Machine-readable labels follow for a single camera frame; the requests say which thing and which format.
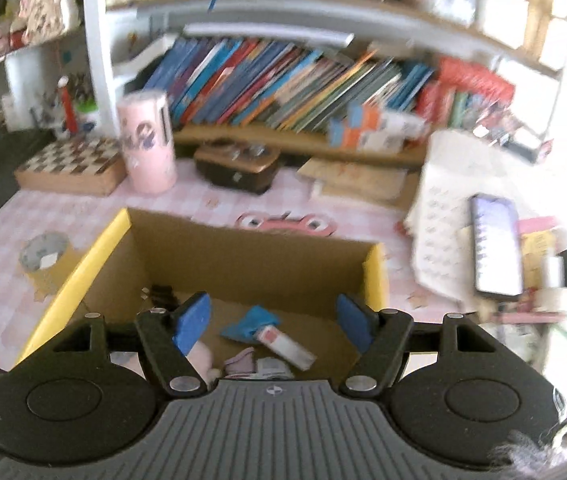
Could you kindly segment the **blue cloth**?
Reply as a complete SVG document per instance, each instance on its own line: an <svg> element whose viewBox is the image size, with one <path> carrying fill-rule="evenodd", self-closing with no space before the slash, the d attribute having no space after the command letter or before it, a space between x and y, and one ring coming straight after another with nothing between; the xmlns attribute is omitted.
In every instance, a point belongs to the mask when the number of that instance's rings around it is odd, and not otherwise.
<svg viewBox="0 0 567 480"><path fill-rule="evenodd" d="M236 323L230 324L220 332L226 339L241 342L241 344L253 344L256 334L266 326L278 326L280 318L274 313L261 306L251 307Z"/></svg>

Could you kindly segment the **pink plush paw toy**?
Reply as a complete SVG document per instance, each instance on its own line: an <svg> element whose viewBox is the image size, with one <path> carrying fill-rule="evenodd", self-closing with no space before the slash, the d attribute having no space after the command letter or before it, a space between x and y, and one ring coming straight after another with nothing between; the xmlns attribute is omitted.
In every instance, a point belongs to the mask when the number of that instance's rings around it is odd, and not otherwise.
<svg viewBox="0 0 567 480"><path fill-rule="evenodd" d="M219 379L221 372L214 366L213 352L203 342L197 341L192 346L187 359L206 385L213 385Z"/></svg>

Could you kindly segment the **purple grey toy car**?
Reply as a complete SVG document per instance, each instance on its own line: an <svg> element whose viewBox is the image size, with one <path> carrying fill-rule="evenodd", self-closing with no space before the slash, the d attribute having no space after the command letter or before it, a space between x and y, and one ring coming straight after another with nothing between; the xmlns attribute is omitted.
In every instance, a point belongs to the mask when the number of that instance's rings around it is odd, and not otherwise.
<svg viewBox="0 0 567 480"><path fill-rule="evenodd" d="M269 380L293 379L294 374L285 361L271 356L256 359L255 349L242 350L224 364L225 376L233 379Z"/></svg>

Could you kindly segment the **pink checked tablecloth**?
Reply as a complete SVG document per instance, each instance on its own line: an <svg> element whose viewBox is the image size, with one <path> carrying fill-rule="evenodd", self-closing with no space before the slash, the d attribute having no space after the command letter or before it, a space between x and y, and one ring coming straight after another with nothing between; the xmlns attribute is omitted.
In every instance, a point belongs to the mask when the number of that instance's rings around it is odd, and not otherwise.
<svg viewBox="0 0 567 480"><path fill-rule="evenodd" d="M231 226L244 212L271 217L318 214L337 225L339 237L380 242L387 250L390 304L418 322L437 323L457 304L417 285L411 269L411 242L403 234L400 209L318 196L311 182L292 169L278 172L270 191L255 196L216 188L201 179L192 162L178 164L178 181L159 196L143 196L123 182L108 197L18 191L0 208L0 368L11 367L47 309L18 264L23 246L43 232L66 234L86 250L124 207L189 218L211 226Z"/></svg>

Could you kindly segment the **yellow cardboard box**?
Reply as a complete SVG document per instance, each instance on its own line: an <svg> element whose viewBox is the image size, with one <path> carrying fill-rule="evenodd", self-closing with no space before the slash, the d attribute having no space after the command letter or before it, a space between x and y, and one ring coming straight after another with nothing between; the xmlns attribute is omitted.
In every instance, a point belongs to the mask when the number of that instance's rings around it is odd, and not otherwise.
<svg viewBox="0 0 567 480"><path fill-rule="evenodd" d="M278 315L280 328L313 352L303 379L341 382L359 358L337 322L338 296L349 294L375 311L390 305L385 250L336 236L218 228L141 209L123 209L85 253L56 294L22 352L29 356L87 312L126 323L149 309L142 288L172 287L180 300L212 298L203 336L215 364L241 350L221 337L254 306Z"/></svg>

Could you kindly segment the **pink crab coaster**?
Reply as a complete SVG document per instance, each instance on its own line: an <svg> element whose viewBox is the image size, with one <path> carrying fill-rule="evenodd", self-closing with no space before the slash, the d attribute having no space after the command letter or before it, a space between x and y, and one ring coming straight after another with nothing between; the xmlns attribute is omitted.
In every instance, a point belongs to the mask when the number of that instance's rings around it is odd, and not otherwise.
<svg viewBox="0 0 567 480"><path fill-rule="evenodd" d="M310 236L329 237L337 232L337 222L319 214L304 214L293 217L290 211L273 216L265 212L246 212L236 219L234 226L251 231L271 233L306 234Z"/></svg>

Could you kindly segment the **black smartphone on table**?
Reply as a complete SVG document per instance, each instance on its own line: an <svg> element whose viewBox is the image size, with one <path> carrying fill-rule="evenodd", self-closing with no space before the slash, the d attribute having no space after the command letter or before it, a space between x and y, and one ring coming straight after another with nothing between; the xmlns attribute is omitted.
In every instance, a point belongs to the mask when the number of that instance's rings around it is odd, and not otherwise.
<svg viewBox="0 0 567 480"><path fill-rule="evenodd" d="M498 301L518 300L524 292L519 216L504 197L470 198L474 290Z"/></svg>

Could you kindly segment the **wooden board pieces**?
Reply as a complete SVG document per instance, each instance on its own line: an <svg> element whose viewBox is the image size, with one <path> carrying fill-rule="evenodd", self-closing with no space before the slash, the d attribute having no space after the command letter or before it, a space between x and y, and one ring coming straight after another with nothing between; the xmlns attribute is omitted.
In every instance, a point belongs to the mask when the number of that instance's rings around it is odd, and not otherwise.
<svg viewBox="0 0 567 480"><path fill-rule="evenodd" d="M401 196L408 171L313 157L297 175L312 183L314 197L390 206Z"/></svg>

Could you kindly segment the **white sheet music paper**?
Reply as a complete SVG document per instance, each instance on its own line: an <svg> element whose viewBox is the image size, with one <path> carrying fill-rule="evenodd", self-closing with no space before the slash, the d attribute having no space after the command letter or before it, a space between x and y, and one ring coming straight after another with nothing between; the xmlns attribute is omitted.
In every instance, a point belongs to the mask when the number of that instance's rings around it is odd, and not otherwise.
<svg viewBox="0 0 567 480"><path fill-rule="evenodd" d="M470 225L469 200L486 188L489 148L459 130L430 138L418 192L407 216L417 282L450 300L473 298L471 256L459 232Z"/></svg>

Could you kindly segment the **wooden chess board box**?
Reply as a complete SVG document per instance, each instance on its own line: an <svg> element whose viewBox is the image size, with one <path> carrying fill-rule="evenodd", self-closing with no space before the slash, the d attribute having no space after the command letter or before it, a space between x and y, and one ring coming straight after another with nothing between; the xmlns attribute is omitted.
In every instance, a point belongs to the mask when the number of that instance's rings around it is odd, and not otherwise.
<svg viewBox="0 0 567 480"><path fill-rule="evenodd" d="M56 141L14 171L26 190L109 196L126 179L120 148L113 139Z"/></svg>

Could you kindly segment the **brown vintage radio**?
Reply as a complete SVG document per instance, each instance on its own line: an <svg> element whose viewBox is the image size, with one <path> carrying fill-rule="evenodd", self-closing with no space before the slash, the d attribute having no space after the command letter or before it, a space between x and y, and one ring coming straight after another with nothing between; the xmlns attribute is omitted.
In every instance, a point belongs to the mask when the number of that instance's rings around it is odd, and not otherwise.
<svg viewBox="0 0 567 480"><path fill-rule="evenodd" d="M193 160L198 173L221 188L266 193L280 167L281 152L265 144L220 138L200 145Z"/></svg>

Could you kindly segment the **orange white box lower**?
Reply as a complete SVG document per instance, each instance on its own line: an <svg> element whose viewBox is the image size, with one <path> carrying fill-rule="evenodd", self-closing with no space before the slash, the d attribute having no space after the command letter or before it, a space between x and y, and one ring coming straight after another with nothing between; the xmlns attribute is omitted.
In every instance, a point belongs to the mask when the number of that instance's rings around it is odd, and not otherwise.
<svg viewBox="0 0 567 480"><path fill-rule="evenodd" d="M358 152L397 154L404 147L404 139L387 130L351 128L345 122L330 120L327 133L332 148L348 148Z"/></svg>

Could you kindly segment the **orange white box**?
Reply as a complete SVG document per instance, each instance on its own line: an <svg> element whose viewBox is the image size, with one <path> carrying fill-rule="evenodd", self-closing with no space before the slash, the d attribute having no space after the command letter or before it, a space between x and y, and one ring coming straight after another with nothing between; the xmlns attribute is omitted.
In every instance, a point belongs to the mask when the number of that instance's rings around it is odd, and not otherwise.
<svg viewBox="0 0 567 480"><path fill-rule="evenodd" d="M381 124L383 108L377 104L349 104L346 124L349 129L377 130Z"/></svg>
<svg viewBox="0 0 567 480"><path fill-rule="evenodd" d="M404 139L387 130L351 128L345 122L330 120L327 133L332 148L348 148L358 152L397 154L404 147Z"/></svg>

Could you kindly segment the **pink cylindrical cup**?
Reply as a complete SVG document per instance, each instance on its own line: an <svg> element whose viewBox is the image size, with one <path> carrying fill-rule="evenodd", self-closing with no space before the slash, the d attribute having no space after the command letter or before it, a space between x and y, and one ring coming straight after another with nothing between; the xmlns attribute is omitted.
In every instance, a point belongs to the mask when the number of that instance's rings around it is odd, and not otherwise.
<svg viewBox="0 0 567 480"><path fill-rule="evenodd" d="M117 102L116 110L131 185L148 195L168 191L177 181L177 166L166 92L131 92Z"/></svg>

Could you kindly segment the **red bottle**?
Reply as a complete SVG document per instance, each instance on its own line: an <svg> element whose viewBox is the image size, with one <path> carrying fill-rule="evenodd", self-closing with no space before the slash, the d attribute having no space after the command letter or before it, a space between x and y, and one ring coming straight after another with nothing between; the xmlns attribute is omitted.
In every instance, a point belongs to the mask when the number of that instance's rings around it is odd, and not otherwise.
<svg viewBox="0 0 567 480"><path fill-rule="evenodd" d="M58 81L58 91L65 114L66 128L71 136L76 136L78 133L78 122L74 112L73 101L70 97L70 90L68 90L69 82L70 80L67 76L62 76Z"/></svg>

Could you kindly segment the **orange white box upper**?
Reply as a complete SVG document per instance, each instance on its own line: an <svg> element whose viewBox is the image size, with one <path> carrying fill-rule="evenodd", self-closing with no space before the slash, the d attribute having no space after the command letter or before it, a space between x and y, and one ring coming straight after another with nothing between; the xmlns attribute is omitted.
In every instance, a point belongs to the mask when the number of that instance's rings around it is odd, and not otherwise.
<svg viewBox="0 0 567 480"><path fill-rule="evenodd" d="M377 130L381 124L383 108L377 104L349 104L346 124L349 129Z"/></svg>

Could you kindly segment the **green lid jar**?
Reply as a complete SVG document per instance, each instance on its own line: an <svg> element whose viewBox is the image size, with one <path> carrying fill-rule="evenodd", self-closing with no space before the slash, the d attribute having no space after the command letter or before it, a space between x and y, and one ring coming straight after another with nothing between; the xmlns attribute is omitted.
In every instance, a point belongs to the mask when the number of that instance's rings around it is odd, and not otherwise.
<svg viewBox="0 0 567 480"><path fill-rule="evenodd" d="M96 102L93 100L77 102L75 110L82 132L88 133L100 127L100 115Z"/></svg>

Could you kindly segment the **row of leaning books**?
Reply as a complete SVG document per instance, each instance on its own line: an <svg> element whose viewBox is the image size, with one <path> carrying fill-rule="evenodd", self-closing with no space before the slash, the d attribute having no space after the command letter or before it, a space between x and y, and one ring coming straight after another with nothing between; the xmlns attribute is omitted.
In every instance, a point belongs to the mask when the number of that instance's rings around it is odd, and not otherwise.
<svg viewBox="0 0 567 480"><path fill-rule="evenodd" d="M155 62L146 90L167 94L178 127L252 124L326 132L349 107L408 112L433 67L370 49L359 58L328 47L251 37L179 37Z"/></svg>

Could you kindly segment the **red dictionary book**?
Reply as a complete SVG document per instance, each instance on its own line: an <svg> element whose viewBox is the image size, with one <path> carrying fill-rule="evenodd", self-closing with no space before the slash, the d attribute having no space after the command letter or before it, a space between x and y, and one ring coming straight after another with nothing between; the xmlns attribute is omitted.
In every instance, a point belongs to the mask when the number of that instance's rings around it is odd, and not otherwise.
<svg viewBox="0 0 567 480"><path fill-rule="evenodd" d="M437 79L442 84L479 94L504 105L510 105L515 96L515 86L487 67L451 56L439 57Z"/></svg>

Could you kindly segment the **floral paper house ornament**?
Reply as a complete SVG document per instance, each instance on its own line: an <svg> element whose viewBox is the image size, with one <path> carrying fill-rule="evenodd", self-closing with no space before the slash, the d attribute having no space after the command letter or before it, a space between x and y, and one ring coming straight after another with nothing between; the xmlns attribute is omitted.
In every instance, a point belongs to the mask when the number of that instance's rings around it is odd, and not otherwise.
<svg viewBox="0 0 567 480"><path fill-rule="evenodd" d="M18 17L26 24L24 44L44 44L82 24L78 0L21 0Z"/></svg>

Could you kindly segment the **white pen holder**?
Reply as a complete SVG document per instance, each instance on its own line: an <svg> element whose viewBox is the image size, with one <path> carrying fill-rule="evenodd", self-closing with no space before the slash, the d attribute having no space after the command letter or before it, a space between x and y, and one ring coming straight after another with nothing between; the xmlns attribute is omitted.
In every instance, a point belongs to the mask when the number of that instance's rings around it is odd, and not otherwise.
<svg viewBox="0 0 567 480"><path fill-rule="evenodd" d="M527 12L526 0L477 0L474 24L483 35L518 49L524 44Z"/></svg>

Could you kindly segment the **white bookshelf frame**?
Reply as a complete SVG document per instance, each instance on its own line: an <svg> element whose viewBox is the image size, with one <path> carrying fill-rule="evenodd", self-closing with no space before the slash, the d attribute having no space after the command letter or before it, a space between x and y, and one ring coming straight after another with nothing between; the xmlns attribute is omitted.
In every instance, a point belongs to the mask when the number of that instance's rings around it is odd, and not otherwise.
<svg viewBox="0 0 567 480"><path fill-rule="evenodd" d="M508 62L561 84L553 70L522 49L512 49L471 27L436 18L398 1L379 0L140 0L107 6L84 0L86 41L94 92L107 133L118 133L113 60L122 53L128 32L152 35L151 18L163 30L186 25L262 23L269 26L327 30L359 40L394 42L479 62L494 70Z"/></svg>

